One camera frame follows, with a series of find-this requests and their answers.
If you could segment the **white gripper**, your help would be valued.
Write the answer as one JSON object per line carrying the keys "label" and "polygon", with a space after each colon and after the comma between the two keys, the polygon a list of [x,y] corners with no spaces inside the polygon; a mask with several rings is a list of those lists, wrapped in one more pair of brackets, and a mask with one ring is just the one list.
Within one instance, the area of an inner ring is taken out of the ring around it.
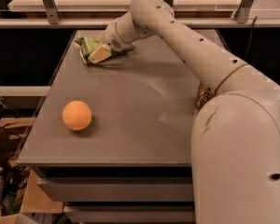
{"label": "white gripper", "polygon": [[117,20],[112,21],[107,27],[97,36],[98,40],[103,42],[99,45],[88,57],[90,63],[99,63],[108,59],[112,55],[112,50],[116,52],[123,51],[128,48],[119,36],[117,31]]}

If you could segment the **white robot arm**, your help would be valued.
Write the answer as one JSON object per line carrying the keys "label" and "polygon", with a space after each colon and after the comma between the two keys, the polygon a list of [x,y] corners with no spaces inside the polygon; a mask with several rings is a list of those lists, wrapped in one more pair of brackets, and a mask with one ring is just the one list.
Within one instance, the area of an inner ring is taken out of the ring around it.
{"label": "white robot arm", "polygon": [[178,22],[162,0],[132,0],[91,55],[158,35],[212,94],[191,135],[197,224],[280,224],[280,86]]}

